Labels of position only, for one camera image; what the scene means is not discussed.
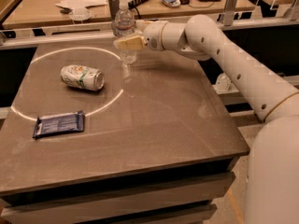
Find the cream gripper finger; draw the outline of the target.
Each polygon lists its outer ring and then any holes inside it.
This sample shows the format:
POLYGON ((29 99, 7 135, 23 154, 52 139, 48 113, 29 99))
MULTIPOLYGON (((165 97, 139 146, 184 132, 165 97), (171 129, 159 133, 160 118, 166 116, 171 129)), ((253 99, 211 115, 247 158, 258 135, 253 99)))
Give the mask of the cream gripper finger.
POLYGON ((118 38, 113 42, 113 45, 118 50, 142 50, 147 46, 147 43, 141 35, 133 35, 118 38))
POLYGON ((153 23, 153 21, 148 21, 148 20, 137 20, 137 21, 135 22, 135 25, 136 25, 136 28, 137 28, 138 30, 140 30, 141 32, 143 32, 143 31, 146 29, 146 27, 147 27, 148 25, 152 24, 152 23, 153 23))

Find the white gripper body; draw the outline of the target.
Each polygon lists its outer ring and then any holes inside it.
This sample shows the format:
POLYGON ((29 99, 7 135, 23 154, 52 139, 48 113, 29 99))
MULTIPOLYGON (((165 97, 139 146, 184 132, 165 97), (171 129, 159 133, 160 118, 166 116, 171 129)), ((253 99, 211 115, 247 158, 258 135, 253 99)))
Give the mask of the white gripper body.
POLYGON ((163 32, 167 21, 154 21, 144 29, 143 36, 147 46, 152 50, 164 51, 163 32))

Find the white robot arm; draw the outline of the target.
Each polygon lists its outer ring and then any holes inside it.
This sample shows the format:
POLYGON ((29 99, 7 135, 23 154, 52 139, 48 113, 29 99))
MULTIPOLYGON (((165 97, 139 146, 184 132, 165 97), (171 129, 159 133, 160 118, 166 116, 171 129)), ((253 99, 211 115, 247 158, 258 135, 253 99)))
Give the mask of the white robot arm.
POLYGON ((206 15, 185 23, 136 25, 141 32, 115 40, 115 48, 212 58, 264 122, 249 154, 244 224, 299 224, 299 90, 232 42, 206 15))

